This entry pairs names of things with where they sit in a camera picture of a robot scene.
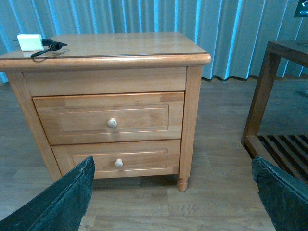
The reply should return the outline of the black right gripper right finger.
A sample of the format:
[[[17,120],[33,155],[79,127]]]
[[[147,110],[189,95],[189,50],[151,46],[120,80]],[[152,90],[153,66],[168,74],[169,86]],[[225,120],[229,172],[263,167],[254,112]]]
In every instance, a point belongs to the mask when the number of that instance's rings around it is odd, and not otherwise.
[[[257,156],[252,160],[259,197],[277,231],[308,229],[308,186]]]

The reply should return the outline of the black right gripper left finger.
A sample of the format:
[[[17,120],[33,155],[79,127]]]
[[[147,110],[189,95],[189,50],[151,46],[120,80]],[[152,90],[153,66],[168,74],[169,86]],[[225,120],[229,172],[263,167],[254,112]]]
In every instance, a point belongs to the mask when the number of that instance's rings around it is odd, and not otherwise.
[[[89,206],[94,178],[88,157],[0,222],[2,231],[77,231]]]

